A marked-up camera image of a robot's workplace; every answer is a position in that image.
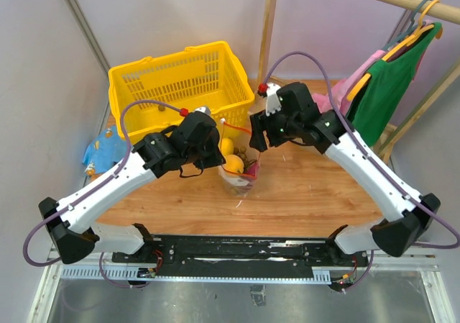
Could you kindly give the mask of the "dark red fruit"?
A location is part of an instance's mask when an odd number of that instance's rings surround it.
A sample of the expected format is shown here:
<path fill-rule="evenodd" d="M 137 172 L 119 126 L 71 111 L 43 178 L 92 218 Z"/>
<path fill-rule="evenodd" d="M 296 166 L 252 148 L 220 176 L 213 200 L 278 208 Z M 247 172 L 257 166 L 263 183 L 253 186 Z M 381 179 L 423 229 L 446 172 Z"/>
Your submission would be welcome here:
<path fill-rule="evenodd" d="M 259 161 L 256 159 L 250 160 L 248 166 L 244 169 L 244 175 L 247 178 L 256 179 L 259 172 Z"/>

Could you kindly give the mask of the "orange fruit with leaf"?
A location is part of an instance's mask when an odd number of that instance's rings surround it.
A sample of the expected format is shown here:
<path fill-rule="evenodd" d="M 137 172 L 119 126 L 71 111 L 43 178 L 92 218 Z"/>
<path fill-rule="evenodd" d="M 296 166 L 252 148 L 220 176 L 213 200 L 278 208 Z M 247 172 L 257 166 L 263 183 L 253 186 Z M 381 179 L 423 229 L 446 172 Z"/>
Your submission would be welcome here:
<path fill-rule="evenodd" d="M 244 173 L 244 164 L 238 156 L 227 155 L 224 160 L 223 169 L 229 175 L 238 176 Z"/>

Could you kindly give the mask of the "bunch of brown longans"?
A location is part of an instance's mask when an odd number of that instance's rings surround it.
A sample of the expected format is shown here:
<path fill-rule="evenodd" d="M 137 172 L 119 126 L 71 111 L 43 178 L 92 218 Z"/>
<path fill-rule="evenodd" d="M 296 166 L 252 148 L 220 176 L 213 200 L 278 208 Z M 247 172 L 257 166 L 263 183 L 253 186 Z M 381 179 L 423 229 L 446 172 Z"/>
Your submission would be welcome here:
<path fill-rule="evenodd" d="M 257 159 L 249 154 L 245 147 L 234 147 L 234 154 L 242 160 L 244 164 L 244 170 L 248 170 L 257 162 Z"/>

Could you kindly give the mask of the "clear zip top bag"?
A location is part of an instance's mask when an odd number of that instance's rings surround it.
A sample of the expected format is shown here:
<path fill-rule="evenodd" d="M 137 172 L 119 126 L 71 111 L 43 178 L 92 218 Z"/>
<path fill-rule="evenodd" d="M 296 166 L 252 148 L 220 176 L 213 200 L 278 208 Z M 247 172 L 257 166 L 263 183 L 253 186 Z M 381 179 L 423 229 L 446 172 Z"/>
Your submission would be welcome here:
<path fill-rule="evenodd" d="M 218 174 L 225 189 L 232 195 L 245 197 L 254 188 L 260 169 L 260 152 L 249 146 L 252 131 L 249 127 L 219 120 L 220 140 L 218 148 L 225 163 L 218 167 Z"/>

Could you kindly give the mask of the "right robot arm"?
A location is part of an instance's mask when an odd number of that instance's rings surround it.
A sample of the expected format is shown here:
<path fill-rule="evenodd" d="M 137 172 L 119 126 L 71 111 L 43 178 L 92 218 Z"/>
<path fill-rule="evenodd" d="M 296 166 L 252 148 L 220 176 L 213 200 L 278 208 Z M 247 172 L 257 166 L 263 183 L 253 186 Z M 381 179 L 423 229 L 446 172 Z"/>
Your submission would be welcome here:
<path fill-rule="evenodd" d="M 259 85 L 264 110 L 251 115 L 249 146 L 260 152 L 300 139 L 339 164 L 373 199 L 382 221 L 339 227 L 326 246 L 326 258 L 343 265 L 351 254 L 381 250 L 400 257 L 428 229 L 441 202 L 404 183 L 363 142 L 340 113 L 320 112 L 304 83 Z"/>

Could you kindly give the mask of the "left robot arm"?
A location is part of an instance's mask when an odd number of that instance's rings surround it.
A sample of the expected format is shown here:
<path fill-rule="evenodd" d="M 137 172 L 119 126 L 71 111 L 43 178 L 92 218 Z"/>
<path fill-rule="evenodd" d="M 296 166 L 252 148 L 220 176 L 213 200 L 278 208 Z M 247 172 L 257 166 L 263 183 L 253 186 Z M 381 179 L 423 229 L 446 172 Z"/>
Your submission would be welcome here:
<path fill-rule="evenodd" d="M 131 192 L 168 172 L 193 164 L 199 171 L 224 164 L 216 122 L 207 114 L 189 113 L 178 126 L 145 135 L 129 156 L 80 191 L 39 204 L 47 231 L 64 264 L 91 253 L 123 253 L 148 261 L 154 240 L 143 224 L 127 227 L 99 224 L 97 219 Z"/>

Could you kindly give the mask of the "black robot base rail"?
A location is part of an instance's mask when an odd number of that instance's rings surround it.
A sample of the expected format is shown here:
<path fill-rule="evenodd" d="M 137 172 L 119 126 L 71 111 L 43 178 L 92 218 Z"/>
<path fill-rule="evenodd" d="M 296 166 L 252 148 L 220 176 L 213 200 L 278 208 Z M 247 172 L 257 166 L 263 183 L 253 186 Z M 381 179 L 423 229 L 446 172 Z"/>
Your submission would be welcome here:
<path fill-rule="evenodd" d="M 154 235 L 134 255 L 114 263 L 138 265 L 137 280 L 325 283 L 350 286 L 369 264 L 365 251 L 346 255 L 330 238 Z"/>

